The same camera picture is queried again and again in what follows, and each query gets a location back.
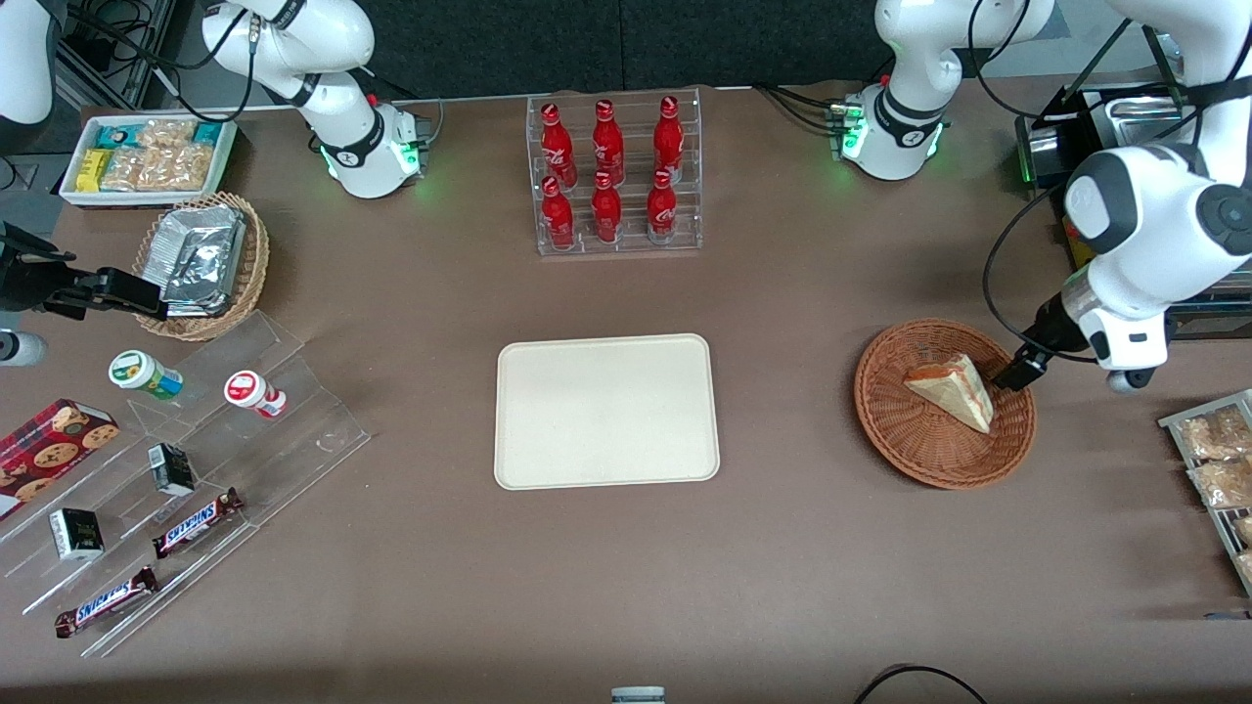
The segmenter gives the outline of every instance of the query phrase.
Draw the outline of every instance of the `white tray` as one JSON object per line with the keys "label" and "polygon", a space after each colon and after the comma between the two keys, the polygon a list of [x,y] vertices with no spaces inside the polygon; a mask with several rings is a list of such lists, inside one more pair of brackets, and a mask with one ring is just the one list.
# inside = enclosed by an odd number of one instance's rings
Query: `white tray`
{"label": "white tray", "polygon": [[[209,114],[208,116],[223,118],[225,115]],[[79,169],[83,168],[83,155],[86,154],[86,150],[90,149],[93,144],[95,144],[95,138],[100,133],[101,127],[133,125],[153,118],[163,120],[197,119],[190,113],[135,113],[129,115],[110,115],[89,119],[86,125],[83,128],[83,133],[79,135],[78,147],[74,148],[74,157],[70,159],[70,165],[65,170],[65,177],[61,179],[61,187],[58,190],[60,197],[68,203],[84,208],[136,208],[143,205],[168,205],[170,203],[183,203],[184,200],[217,193],[218,184],[222,182],[222,174],[227,169],[227,159],[230,157],[230,147],[234,144],[235,132],[238,130],[233,122],[222,125],[222,132],[218,134],[218,142],[213,147],[213,160],[209,162],[209,174],[204,178],[204,187],[199,190],[100,190],[94,193],[80,193],[74,189],[74,180],[78,177]]]}
{"label": "white tray", "polygon": [[520,342],[500,353],[505,489],[705,481],[720,462],[699,334]]}

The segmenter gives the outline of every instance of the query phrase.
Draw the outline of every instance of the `brown wicker basket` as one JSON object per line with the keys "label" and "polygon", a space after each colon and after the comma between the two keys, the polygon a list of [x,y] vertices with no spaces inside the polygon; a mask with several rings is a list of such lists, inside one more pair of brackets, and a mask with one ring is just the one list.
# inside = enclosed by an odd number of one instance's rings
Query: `brown wicker basket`
{"label": "brown wicker basket", "polygon": [[987,385],[995,408],[983,435],[909,391],[904,375],[964,352],[984,378],[1010,361],[1008,352],[972,327],[926,318],[883,331],[861,355],[854,395],[870,442],[910,477],[940,489],[975,489],[1008,476],[1034,442],[1034,397]]}
{"label": "brown wicker basket", "polygon": [[[188,342],[203,342],[222,336],[228,329],[239,324],[257,307],[260,299],[260,289],[265,286],[265,266],[269,264],[269,236],[265,233],[265,223],[257,217],[257,210],[247,200],[230,193],[214,193],[187,203],[174,205],[173,210],[184,208],[207,208],[209,205],[230,205],[243,212],[248,218],[248,230],[244,233],[243,253],[239,256],[239,268],[235,272],[234,292],[230,307],[217,318],[169,318],[168,321],[154,321],[143,316],[135,316],[139,324],[148,332],[163,337],[175,337]],[[150,228],[148,237],[139,246],[139,256],[130,271],[140,276],[144,263],[148,262],[148,249],[151,247],[153,236],[156,233],[158,218]]]}

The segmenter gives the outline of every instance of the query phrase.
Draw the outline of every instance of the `coca-cola bottle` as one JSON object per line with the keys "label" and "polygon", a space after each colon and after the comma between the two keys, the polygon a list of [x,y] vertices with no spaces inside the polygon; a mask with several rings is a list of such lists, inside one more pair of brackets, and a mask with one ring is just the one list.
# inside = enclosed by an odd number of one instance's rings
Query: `coca-cola bottle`
{"label": "coca-cola bottle", "polygon": [[606,170],[596,172],[596,193],[591,197],[591,212],[596,215],[596,237],[606,244],[617,242],[622,227],[622,198],[613,188],[613,179]]}
{"label": "coca-cola bottle", "polygon": [[613,185],[626,180],[626,143],[622,128],[613,119],[613,104],[608,100],[596,101],[596,129],[591,133],[591,143],[596,148],[596,169],[608,172]]}
{"label": "coca-cola bottle", "polygon": [[669,244],[674,239],[674,214],[679,199],[670,188],[670,172],[652,174],[652,192],[647,194],[647,238],[652,244]]}
{"label": "coca-cola bottle", "polygon": [[548,230],[555,249],[573,247],[573,208],[561,193],[556,177],[543,177],[543,225]]}
{"label": "coca-cola bottle", "polygon": [[679,99],[661,98],[661,122],[652,133],[657,169],[670,172],[670,183],[682,180],[682,123],[679,122]]}
{"label": "coca-cola bottle", "polygon": [[548,103],[540,108],[543,119],[543,160],[548,173],[555,175],[561,188],[568,190],[578,183],[578,167],[573,165],[573,140],[561,124],[561,110]]}

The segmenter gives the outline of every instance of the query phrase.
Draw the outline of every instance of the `table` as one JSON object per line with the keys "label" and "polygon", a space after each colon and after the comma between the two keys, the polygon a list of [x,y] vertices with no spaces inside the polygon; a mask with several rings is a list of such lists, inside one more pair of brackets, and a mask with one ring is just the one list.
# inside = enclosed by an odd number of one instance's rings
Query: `table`
{"label": "table", "polygon": [[[995,86],[1025,104],[1058,80]],[[376,438],[114,656],[79,660],[0,609],[0,700],[605,701],[664,684],[675,704],[850,701],[901,661],[992,701],[1252,696],[1252,625],[1199,620],[1246,601],[1154,423],[1252,386],[1247,346],[1178,344],[1138,398],[1057,363],[1023,467],[978,491],[918,485],[864,438],[851,373],[916,317],[1015,347],[979,292],[1025,202],[1009,115],[967,83],[931,163],[880,183],[756,93],[702,95],[706,244],[661,259],[535,253],[523,100],[448,105],[428,178],[377,202],[327,178],[294,111],[242,118],[224,188],[270,232],[262,308]],[[128,266],[153,218],[68,207],[55,239]],[[1055,229],[1039,209],[1000,256],[1023,324],[1068,273]],[[118,351],[193,349],[120,313],[26,326],[51,349],[0,370],[4,428],[61,396],[121,411]],[[502,347],[672,332],[712,348],[716,477],[496,485]]]}

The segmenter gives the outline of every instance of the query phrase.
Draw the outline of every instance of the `clear acrylic shelf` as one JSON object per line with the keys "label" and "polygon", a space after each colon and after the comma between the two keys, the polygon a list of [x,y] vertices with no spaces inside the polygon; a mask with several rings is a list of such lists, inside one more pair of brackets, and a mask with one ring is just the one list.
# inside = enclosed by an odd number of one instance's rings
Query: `clear acrylic shelf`
{"label": "clear acrylic shelf", "polygon": [[[237,332],[240,343],[230,344]],[[6,577],[19,584],[24,613],[46,621],[49,638],[54,638],[58,614],[78,608],[151,565],[162,585],[159,593],[64,641],[66,649],[83,656],[108,655],[369,440],[343,402],[294,355],[299,348],[298,341],[292,344],[294,339],[262,313],[253,313],[234,331],[174,365],[188,382],[198,380],[214,395],[193,393],[180,405],[165,407],[155,400],[134,401],[131,406],[144,413],[144,427],[150,435],[129,437],[123,450],[41,506],[38,520],[33,511],[19,529],[6,535],[0,544],[0,565]],[[249,360],[245,355],[257,356]],[[287,392],[282,416],[265,420],[224,401],[222,385],[240,368],[260,372]],[[192,495],[156,491],[146,451],[162,441],[187,452],[197,477]],[[164,560],[155,559],[154,537],[229,487],[244,500],[243,510],[184,550]],[[61,507],[96,512],[104,532],[104,555],[81,562],[59,560],[46,516]]]}
{"label": "clear acrylic shelf", "polygon": [[[654,152],[652,130],[660,120],[661,98],[672,95],[679,100],[679,120],[682,123],[682,180],[674,184],[679,199],[674,219],[675,236],[669,244],[654,244],[647,238],[647,194],[652,190]],[[617,125],[626,143],[626,182],[617,187],[622,199],[622,233],[613,244],[596,237],[591,213],[591,197],[596,192],[593,177],[596,158],[591,145],[591,133],[596,127],[596,101],[612,100]],[[543,194],[540,183],[548,175],[543,160],[543,122],[540,108],[547,103],[561,109],[561,123],[573,140],[573,162],[578,168],[578,183],[565,192],[573,207],[575,244],[572,249],[558,251],[543,225]],[[700,116],[700,91],[641,90],[629,93],[602,93],[596,95],[546,95],[526,101],[526,143],[531,167],[531,197],[535,204],[535,233],[540,254],[615,254],[620,252],[666,252],[671,249],[697,249],[704,244],[701,195],[704,193],[702,122]]]}

